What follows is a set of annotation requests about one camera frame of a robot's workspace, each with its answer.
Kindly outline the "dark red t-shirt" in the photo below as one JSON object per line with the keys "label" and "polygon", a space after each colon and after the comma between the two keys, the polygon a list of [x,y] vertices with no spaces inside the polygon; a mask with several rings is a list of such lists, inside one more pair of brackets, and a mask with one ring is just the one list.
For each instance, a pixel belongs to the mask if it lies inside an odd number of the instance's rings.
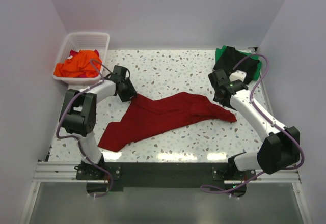
{"label": "dark red t-shirt", "polygon": [[121,121],[107,125],[98,147],[118,152],[129,143],[212,119],[230,123],[237,121],[233,113],[214,105],[203,95],[181,92],[151,100],[138,94],[132,98]]}

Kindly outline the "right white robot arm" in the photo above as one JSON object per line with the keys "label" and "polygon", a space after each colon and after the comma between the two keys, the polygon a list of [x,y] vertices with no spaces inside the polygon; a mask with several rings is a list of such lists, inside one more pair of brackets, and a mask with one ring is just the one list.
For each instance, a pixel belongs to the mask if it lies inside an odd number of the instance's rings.
{"label": "right white robot arm", "polygon": [[253,92],[240,79],[231,81],[223,69],[208,75],[215,91],[214,101],[238,111],[262,141],[257,152],[232,156],[228,161],[234,171],[261,169],[271,175],[299,162],[300,132],[276,120],[254,98]]}

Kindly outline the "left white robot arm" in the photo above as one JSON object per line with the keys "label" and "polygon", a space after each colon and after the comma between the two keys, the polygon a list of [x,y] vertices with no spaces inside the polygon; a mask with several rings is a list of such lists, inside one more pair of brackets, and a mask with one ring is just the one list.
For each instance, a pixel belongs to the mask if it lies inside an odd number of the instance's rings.
{"label": "left white robot arm", "polygon": [[110,96],[129,102],[137,96],[126,67],[115,65],[108,75],[99,74],[99,82],[85,89],[67,90],[56,130],[58,139],[77,141],[82,155],[82,167],[92,167],[105,172],[104,159],[97,147],[93,132],[96,124],[97,104]]}

